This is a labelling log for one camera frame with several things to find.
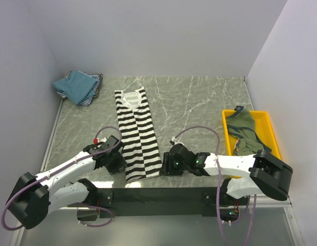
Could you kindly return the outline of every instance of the marble floor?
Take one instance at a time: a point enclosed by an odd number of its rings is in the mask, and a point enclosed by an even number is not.
[[[233,109],[236,105],[252,110],[243,77],[104,77],[100,96],[89,107],[75,106],[64,100],[46,170],[69,160],[91,144],[96,132],[103,126],[118,126],[114,90],[125,90],[127,93],[141,86],[147,93],[161,157],[171,148],[171,138],[193,125],[215,129],[221,137],[219,154],[226,154],[222,110]],[[114,130],[107,130],[99,138],[111,134],[117,136]],[[217,144],[216,137],[205,129],[190,130],[180,139],[195,153],[214,152]],[[217,177],[196,177],[188,173],[181,177],[160,176],[126,184],[124,173],[110,175],[105,168],[82,177],[98,187],[107,188],[210,187],[217,184]]]

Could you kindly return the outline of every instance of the white wall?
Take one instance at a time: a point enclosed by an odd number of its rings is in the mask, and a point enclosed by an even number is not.
[[[249,73],[286,0],[24,0],[64,74]]]
[[[305,243],[317,245],[317,0],[287,2],[247,80],[294,169],[290,198]]]
[[[0,0],[0,215],[19,176],[40,169],[59,103],[51,82],[61,77],[23,1]],[[10,237],[0,224],[0,246]]]

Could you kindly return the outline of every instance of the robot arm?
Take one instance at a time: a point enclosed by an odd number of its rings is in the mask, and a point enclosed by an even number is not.
[[[256,155],[216,156],[206,152],[194,154],[178,143],[164,154],[161,174],[182,175],[187,170],[197,176],[218,175],[217,159],[222,175],[242,177],[227,181],[227,195],[239,199],[263,193],[275,200],[287,200],[292,168],[264,150]]]
[[[27,185],[44,177],[48,177],[48,179],[21,193],[10,204],[8,210],[26,229],[31,229],[42,222],[47,214],[61,207],[77,202],[96,203],[97,188],[87,179],[80,179],[73,185],[64,186],[70,180],[97,168],[105,167],[110,174],[119,172],[119,169],[125,165],[125,161],[120,154],[122,143],[109,152],[86,158],[57,174],[55,174],[55,171],[67,166],[74,160],[106,150],[117,142],[117,138],[110,136],[104,142],[86,146],[75,157],[49,171],[39,173],[36,176],[25,173],[17,181],[8,200]]]

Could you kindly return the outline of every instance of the gray table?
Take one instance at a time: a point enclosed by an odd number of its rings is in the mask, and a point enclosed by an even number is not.
[[[221,137],[219,154],[226,154],[222,126],[222,110],[243,105],[252,110],[252,104],[242,77],[104,77],[100,97],[89,107],[75,106],[64,100],[55,134],[47,156],[45,170],[74,157],[92,143],[96,132],[103,126],[118,126],[114,90],[132,92],[145,87],[161,157],[169,151],[169,141],[181,130],[193,125],[215,129]],[[99,138],[114,134],[103,132]],[[214,152],[216,137],[205,129],[193,129],[180,139],[193,152]],[[160,176],[127,184],[125,174],[110,175],[105,168],[82,177],[100,188],[124,187],[210,187],[216,186],[217,177]]]
[[[221,136],[219,154],[226,154],[221,122],[223,109],[243,105],[252,109],[245,82],[240,77],[105,77],[100,98],[89,107],[78,107],[65,100],[62,104],[44,169],[51,169],[72,158],[90,144],[103,126],[117,126],[114,90],[131,92],[144,86],[149,99],[160,153],[170,149],[169,140],[192,125],[210,126]],[[116,134],[107,130],[101,137]],[[216,138],[204,129],[186,132],[181,140],[194,152],[212,152]],[[98,187],[210,187],[216,177],[155,177],[126,184],[123,173],[109,175],[105,168],[85,174]],[[248,245],[303,245],[295,225],[290,201],[284,203],[258,199],[252,235]],[[230,245],[242,245],[250,214],[232,227],[225,226]],[[74,208],[48,215],[37,227],[18,237],[20,245],[223,245],[214,217],[134,216],[116,217],[104,228],[85,228],[77,224]]]

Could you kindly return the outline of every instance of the black and white striped shirt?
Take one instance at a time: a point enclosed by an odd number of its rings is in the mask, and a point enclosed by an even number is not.
[[[115,100],[126,181],[158,176],[162,161],[144,87],[130,93],[115,91]]]

